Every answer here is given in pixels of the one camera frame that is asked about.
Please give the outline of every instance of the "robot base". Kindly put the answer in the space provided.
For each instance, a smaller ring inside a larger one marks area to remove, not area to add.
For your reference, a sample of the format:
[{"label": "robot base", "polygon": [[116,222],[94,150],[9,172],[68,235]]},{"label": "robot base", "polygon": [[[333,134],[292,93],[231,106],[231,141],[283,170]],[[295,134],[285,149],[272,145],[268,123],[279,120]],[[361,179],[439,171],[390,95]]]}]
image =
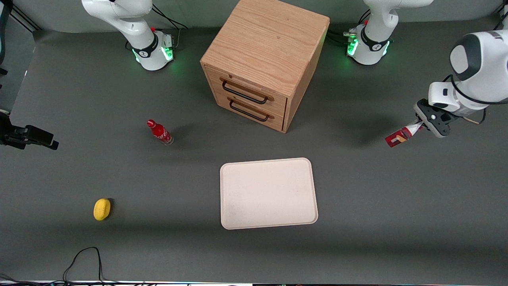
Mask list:
[{"label": "robot base", "polygon": [[173,60],[173,39],[160,31],[154,32],[158,37],[158,47],[152,52],[149,58],[142,58],[134,52],[136,60],[141,66],[149,71],[160,70]]},{"label": "robot base", "polygon": [[347,47],[346,55],[352,57],[357,63],[365,66],[377,64],[386,54],[390,44],[388,42],[384,47],[379,45],[379,50],[371,51],[369,46],[365,44],[359,36],[365,25],[359,25],[350,30],[350,33],[356,33],[356,38]]},{"label": "robot base", "polygon": [[445,138],[450,134],[449,123],[457,120],[455,116],[443,109],[429,105],[426,99],[421,99],[413,106],[418,118],[420,118],[427,129],[432,131],[437,138]]}]

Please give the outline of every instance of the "bottle cap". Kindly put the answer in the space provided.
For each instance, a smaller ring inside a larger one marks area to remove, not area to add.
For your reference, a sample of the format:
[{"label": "bottle cap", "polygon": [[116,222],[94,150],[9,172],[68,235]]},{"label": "bottle cap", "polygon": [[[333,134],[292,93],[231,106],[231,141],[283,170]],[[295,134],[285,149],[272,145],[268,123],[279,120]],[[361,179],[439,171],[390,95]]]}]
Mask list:
[{"label": "bottle cap", "polygon": [[150,127],[150,128],[153,128],[153,127],[155,127],[155,126],[157,125],[157,123],[155,123],[155,121],[154,121],[154,120],[149,119],[149,120],[146,122],[146,125],[148,125],[148,127]]}]

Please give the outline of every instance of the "drawer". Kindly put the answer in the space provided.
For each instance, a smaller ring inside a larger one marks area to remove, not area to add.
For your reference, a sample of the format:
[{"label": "drawer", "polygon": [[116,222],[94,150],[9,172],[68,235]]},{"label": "drawer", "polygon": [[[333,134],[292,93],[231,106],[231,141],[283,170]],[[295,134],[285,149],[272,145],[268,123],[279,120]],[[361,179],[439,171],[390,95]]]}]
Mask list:
[{"label": "drawer", "polygon": [[210,67],[207,67],[207,73],[217,95],[229,96],[236,102],[255,106],[261,111],[284,117],[286,97],[259,91],[233,75],[227,75]]},{"label": "drawer", "polygon": [[263,124],[277,131],[282,130],[282,124],[284,123],[283,116],[265,112],[260,110],[257,106],[236,100],[232,96],[218,95],[216,100],[219,106],[229,111],[239,114],[245,118],[249,118],[257,123]]}]

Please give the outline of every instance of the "yellow sponge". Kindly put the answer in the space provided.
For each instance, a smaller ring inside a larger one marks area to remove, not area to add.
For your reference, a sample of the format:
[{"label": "yellow sponge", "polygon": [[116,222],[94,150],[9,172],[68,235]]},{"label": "yellow sponge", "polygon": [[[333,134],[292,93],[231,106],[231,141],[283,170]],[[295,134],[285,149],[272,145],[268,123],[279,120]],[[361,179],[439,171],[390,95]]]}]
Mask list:
[{"label": "yellow sponge", "polygon": [[93,207],[93,217],[101,221],[108,217],[111,210],[111,202],[107,198],[102,198],[96,202]]}]

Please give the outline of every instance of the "green led light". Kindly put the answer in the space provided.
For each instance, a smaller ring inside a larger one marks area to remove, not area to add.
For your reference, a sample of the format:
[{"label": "green led light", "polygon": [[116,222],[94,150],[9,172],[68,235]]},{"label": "green led light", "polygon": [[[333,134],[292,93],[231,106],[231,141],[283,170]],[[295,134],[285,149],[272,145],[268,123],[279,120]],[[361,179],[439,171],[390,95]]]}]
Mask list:
[{"label": "green led light", "polygon": [[348,53],[349,55],[354,55],[357,47],[358,47],[358,39],[355,39],[355,40],[354,40],[353,42],[351,42],[351,43],[349,44],[349,46],[347,47],[347,53]]},{"label": "green led light", "polygon": [[132,53],[134,54],[134,56],[136,57],[136,62],[139,63],[139,59],[138,59],[138,55],[136,54],[136,52],[134,51],[134,49],[132,49]]},{"label": "green led light", "polygon": [[173,49],[161,47],[161,51],[168,61],[173,59]]},{"label": "green led light", "polygon": [[387,50],[388,50],[388,46],[390,45],[390,41],[388,41],[388,43],[386,43],[386,47],[385,47],[385,51],[383,52],[383,55],[386,54]]}]

